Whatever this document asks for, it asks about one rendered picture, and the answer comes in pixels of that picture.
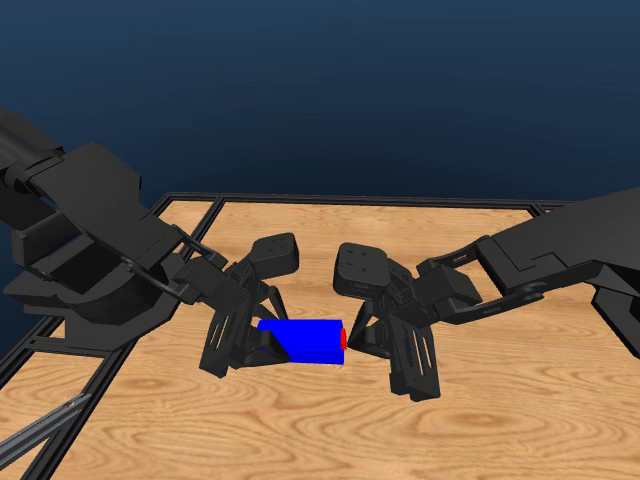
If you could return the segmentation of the blue hollow socket block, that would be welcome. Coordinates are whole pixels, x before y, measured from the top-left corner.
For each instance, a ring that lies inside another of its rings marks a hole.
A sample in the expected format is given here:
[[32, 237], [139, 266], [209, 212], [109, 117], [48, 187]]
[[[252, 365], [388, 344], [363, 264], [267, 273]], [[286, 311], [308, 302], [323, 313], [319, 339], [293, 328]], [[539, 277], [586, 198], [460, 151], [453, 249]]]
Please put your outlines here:
[[346, 350], [340, 348], [344, 327], [339, 319], [263, 319], [257, 328], [275, 335], [291, 363], [344, 364]]

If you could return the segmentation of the silver aluminium strut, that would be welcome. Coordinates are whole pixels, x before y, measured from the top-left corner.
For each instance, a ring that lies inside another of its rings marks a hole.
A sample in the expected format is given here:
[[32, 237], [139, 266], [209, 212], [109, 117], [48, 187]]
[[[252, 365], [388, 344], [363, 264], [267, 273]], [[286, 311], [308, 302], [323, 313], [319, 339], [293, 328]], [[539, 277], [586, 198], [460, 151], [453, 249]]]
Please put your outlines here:
[[92, 398], [77, 395], [0, 442], [0, 470], [74, 419]]

